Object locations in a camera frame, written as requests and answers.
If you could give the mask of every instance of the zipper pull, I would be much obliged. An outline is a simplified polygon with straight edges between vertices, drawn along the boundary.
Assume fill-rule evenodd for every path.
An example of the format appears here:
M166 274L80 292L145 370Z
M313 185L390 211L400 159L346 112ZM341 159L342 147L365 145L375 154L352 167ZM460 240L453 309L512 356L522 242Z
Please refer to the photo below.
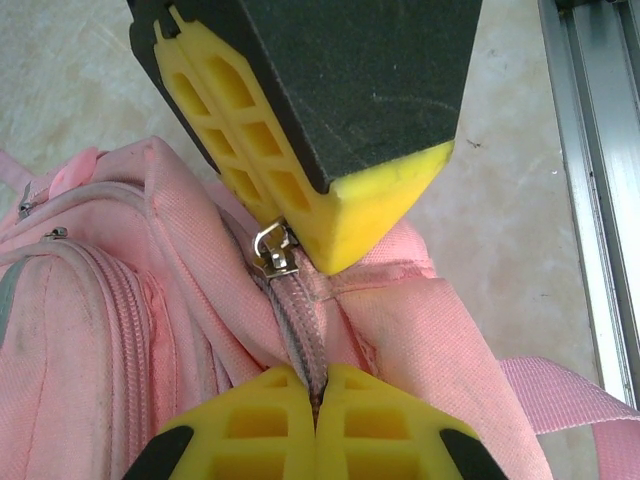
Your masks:
M20 220L24 220L29 215L31 215L31 210L33 210L36 205L36 203L32 202L22 202L18 207L18 217L20 218Z
M64 227L56 227L51 230L49 233L45 233L42 236L42 241L48 240L61 240L63 238L67 238L69 235L69 231Z
M298 271L293 247L298 244L283 217L278 218L253 239L253 268L264 280Z

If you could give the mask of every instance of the backpack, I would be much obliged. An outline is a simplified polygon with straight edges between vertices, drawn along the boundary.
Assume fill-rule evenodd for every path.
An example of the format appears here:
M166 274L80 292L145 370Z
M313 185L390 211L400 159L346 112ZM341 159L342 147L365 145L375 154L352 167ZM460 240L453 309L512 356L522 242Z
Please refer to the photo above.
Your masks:
M317 409L336 363L470 425L509 478L552 478L536 435L584 424L601 478L640 478L640 414L542 358L498 362L404 221L337 275L293 248L298 273L267 279L293 239L158 138L42 177L2 153L0 177L22 193L0 223L2 478L122 478L172 417L271 367Z

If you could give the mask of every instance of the floor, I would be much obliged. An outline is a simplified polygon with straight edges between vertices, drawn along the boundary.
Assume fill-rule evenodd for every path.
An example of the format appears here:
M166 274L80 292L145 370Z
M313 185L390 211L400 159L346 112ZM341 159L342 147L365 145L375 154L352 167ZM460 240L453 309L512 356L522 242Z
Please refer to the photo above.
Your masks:
M213 177L129 50L126 2L54 3L0 1L0 146L41 173L157 134ZM485 0L456 153L409 216L497 356L597 378L534 0ZM556 478L597 477L589 430L541 441Z

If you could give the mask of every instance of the metal frame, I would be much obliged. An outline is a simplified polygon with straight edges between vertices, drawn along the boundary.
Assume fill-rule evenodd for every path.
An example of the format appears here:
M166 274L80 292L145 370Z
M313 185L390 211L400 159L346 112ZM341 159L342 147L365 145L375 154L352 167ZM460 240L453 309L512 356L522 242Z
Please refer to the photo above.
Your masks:
M539 0L602 386L640 404L640 0Z

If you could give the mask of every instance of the backpack strap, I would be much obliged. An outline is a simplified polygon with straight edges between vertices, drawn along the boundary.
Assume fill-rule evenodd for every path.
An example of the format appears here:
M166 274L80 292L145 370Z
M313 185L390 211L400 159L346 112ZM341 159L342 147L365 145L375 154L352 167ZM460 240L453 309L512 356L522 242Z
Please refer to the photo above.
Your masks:
M599 478L640 478L640 412L544 358L512 358L500 366L536 434L592 425Z
M0 182L11 187L16 193L21 193L34 178L33 173L23 167L15 158L4 150L0 150Z

